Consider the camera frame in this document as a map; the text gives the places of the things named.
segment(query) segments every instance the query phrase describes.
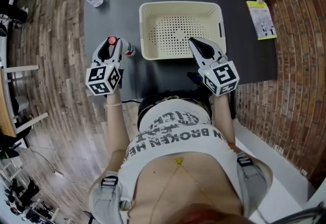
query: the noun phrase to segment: brick wall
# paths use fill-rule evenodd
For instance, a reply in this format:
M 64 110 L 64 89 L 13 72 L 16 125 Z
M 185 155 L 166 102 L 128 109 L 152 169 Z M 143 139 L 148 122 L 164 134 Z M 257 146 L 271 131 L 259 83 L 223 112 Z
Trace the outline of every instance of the brick wall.
M 269 9 L 278 80 L 239 86 L 238 119 L 318 186 L 326 165 L 326 0 L 271 0 Z

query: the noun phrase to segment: red bottle cap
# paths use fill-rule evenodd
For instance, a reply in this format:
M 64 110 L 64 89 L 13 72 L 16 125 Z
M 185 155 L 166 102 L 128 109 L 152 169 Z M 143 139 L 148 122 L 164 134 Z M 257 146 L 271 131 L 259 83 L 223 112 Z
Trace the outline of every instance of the red bottle cap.
M 109 37 L 108 38 L 108 43 L 110 45 L 115 45 L 115 44 L 117 44 L 117 42 L 118 42 L 118 39 L 116 37 Z

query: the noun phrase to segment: beige basket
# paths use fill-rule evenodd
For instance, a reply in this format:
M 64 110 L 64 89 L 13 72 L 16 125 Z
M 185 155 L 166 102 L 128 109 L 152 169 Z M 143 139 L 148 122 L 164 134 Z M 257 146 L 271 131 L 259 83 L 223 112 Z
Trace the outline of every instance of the beige basket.
M 147 60 L 192 58 L 190 37 L 214 41 L 226 53 L 222 12 L 215 3 L 144 3 L 139 17 L 142 55 Z

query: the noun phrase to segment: yellow book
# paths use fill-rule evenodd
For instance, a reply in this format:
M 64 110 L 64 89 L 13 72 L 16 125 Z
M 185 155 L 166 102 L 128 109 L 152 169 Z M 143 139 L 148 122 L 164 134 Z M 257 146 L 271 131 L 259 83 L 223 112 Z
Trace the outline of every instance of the yellow book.
M 266 3 L 247 2 L 258 40 L 277 37 L 273 21 Z

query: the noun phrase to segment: shoulder strap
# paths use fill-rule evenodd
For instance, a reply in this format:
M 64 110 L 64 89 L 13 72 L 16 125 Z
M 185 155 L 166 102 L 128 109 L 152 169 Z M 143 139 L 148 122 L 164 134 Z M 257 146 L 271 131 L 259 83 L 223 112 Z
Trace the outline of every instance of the shoulder strap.
M 242 193 L 243 215 L 250 217 L 268 193 L 271 180 L 267 170 L 254 163 L 245 152 L 237 155 L 237 171 Z
M 120 188 L 117 183 L 117 173 L 108 172 L 108 176 L 91 191 L 89 208 L 101 224 L 123 224 L 119 212 Z

